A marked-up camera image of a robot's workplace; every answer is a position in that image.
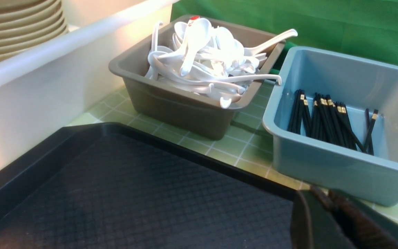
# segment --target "tile pattern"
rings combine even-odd
[[[209,140],[137,113],[125,87],[80,115],[70,126],[100,122],[124,123],[285,186],[308,189],[308,183],[282,175],[272,168],[273,139],[261,123],[271,91],[271,85],[263,85],[251,104],[234,117],[225,137],[220,141]],[[398,223],[398,205],[384,208],[374,203],[365,203]]]

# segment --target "gray plastic bin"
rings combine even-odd
[[[182,16],[159,30],[159,44],[168,46],[174,33],[174,24],[188,22],[192,16]],[[252,28],[210,19],[214,27],[228,28],[245,47],[255,47],[275,35]],[[199,96],[144,77],[149,68],[147,55],[151,36],[140,41],[109,63],[112,73],[124,79],[131,102],[137,112],[162,122],[192,131],[213,140],[221,139],[236,111],[246,107],[259,90],[262,81],[253,82],[242,98],[228,109],[222,109],[219,101]],[[268,49],[268,59],[259,74],[268,74],[281,54],[284,43]]]
[[[283,84],[274,87],[263,118],[265,129],[274,135],[275,169],[371,202],[398,203],[398,66],[293,47],[280,75]],[[298,89],[305,90],[310,102],[315,92],[344,102],[361,142],[366,132],[364,110],[378,109],[372,133],[375,156],[286,131]]]

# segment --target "chopsticks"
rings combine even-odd
[[[371,134],[378,118],[378,110],[374,110],[370,119],[369,109],[366,109],[367,132],[364,142],[361,143],[353,132],[348,109],[343,102],[334,102],[329,94],[319,93],[314,94],[312,101],[312,104],[311,99],[308,101],[304,90],[295,92],[288,131],[301,134],[303,123],[307,137],[374,155]]]

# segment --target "white plastic bin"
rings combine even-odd
[[[80,28],[0,63],[0,169],[121,87],[109,61],[169,23],[177,1],[63,0]]]

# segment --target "green fabric backdrop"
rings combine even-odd
[[[294,44],[398,65],[398,0],[181,0],[173,5],[172,19],[185,14],[276,34],[295,28]]]

